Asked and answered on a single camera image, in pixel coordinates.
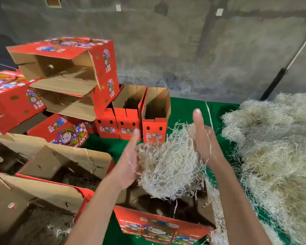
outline hand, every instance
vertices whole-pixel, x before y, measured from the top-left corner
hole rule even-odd
[[[195,124],[195,145],[196,151],[199,153],[201,159],[210,169],[220,160],[224,160],[223,152],[220,148],[218,140],[213,129],[204,125],[202,112],[195,109],[193,112],[193,120]]]
[[[138,173],[140,173],[136,151],[136,144],[140,137],[140,131],[135,129],[119,161],[111,171],[111,177],[118,182],[120,191],[129,187],[137,179]]]

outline red rope handle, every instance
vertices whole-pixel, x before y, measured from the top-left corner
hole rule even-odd
[[[141,236],[144,237],[147,241],[151,241],[151,242],[156,242],[156,243],[161,243],[161,244],[171,244],[173,239],[175,239],[175,236],[177,235],[177,231],[174,233],[174,235],[172,236],[172,238],[170,239],[169,242],[160,242],[160,241],[157,241],[157,240],[153,240],[153,239],[150,239],[150,238],[147,238],[145,236],[143,236],[143,229],[142,229],[142,225],[141,225]]]

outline forearm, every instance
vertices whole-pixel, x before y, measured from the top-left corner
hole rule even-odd
[[[271,245],[236,175],[225,158],[213,164],[230,245]]]
[[[65,245],[102,244],[120,192],[121,189],[111,174],[105,177],[73,227]]]

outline green cloth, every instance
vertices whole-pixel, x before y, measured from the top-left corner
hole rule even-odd
[[[224,156],[229,161],[229,163],[234,166],[238,163],[234,161],[233,158],[231,157],[235,149],[235,144],[230,143],[228,140],[224,139],[221,136],[223,123],[220,117],[227,112],[236,110],[239,107],[239,105],[230,104],[230,103],[216,103],[216,102],[207,102],[207,104],[210,109],[213,128],[216,133],[220,147],[224,153]],[[171,98],[171,115],[168,120],[168,127],[173,128],[176,122],[188,123],[188,124],[192,123],[193,122],[192,114],[196,108],[199,108],[202,111],[205,125],[211,126],[208,110],[206,107],[206,103],[204,101]],[[95,134],[90,134],[90,137],[89,139],[86,140],[86,143],[83,145],[83,148],[107,152],[112,157],[114,157],[114,161],[117,162],[123,152],[123,149],[126,147],[127,143],[128,143],[127,140],[100,138]],[[215,183],[215,178],[211,171],[208,171],[208,176]],[[267,221],[269,220],[268,215],[265,211],[260,210],[258,214],[260,216],[260,219],[265,218]],[[282,233],[280,234],[280,236],[282,239],[286,238],[285,235]],[[142,237],[137,238],[134,235],[123,234],[119,227],[118,221],[115,215],[113,214],[103,244],[104,245],[110,245],[110,244],[152,245],[152,242],[149,242]]]

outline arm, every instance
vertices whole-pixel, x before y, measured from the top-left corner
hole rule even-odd
[[[119,193],[137,178],[136,172],[139,172],[139,165],[135,147],[139,138],[140,132],[135,129],[117,165],[99,184],[92,200],[70,232],[65,245],[100,245],[103,243]]]
[[[272,245],[235,172],[224,158],[213,129],[204,126],[199,109],[194,111],[193,120],[196,149],[218,183],[229,244]]]

